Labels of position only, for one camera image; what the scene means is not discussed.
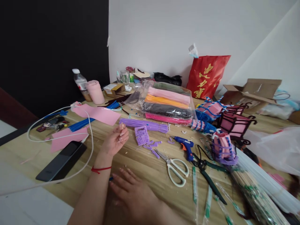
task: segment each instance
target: black bag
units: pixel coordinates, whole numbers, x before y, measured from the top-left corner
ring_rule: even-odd
[[[169,77],[160,72],[154,73],[154,80],[157,82],[165,82],[165,83],[170,83],[170,84],[174,84],[177,86],[181,86],[181,84],[182,84],[181,76],[176,75],[173,77]]]

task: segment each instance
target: black phone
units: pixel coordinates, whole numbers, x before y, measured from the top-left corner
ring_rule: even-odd
[[[37,176],[40,181],[65,178],[87,147],[77,141],[71,141]]]

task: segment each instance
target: red gift bag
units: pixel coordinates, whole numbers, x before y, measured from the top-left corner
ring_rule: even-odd
[[[194,58],[187,89],[195,98],[212,98],[231,56],[200,56]]]

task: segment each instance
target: left hand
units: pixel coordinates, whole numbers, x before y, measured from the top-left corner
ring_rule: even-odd
[[[114,156],[129,139],[129,132],[125,124],[121,123],[107,134],[100,152]]]

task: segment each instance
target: craft lantern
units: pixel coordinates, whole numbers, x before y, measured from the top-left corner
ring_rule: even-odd
[[[245,117],[239,114],[222,113],[217,127],[222,132],[228,133],[232,140],[240,140],[245,145],[251,144],[249,140],[244,140],[244,134],[250,126],[251,122],[257,124],[254,120],[255,116]]]
[[[227,133],[215,132],[212,136],[212,150],[217,162],[224,165],[236,165],[238,157]]]
[[[198,120],[212,122],[220,117],[220,113],[222,113],[226,108],[226,106],[220,103],[222,97],[215,102],[212,102],[209,97],[206,97],[205,102],[196,109]]]
[[[233,113],[233,114],[242,115],[244,110],[249,108],[248,104],[252,104],[252,103],[248,102],[244,105],[239,105],[239,106],[226,105],[226,113]]]

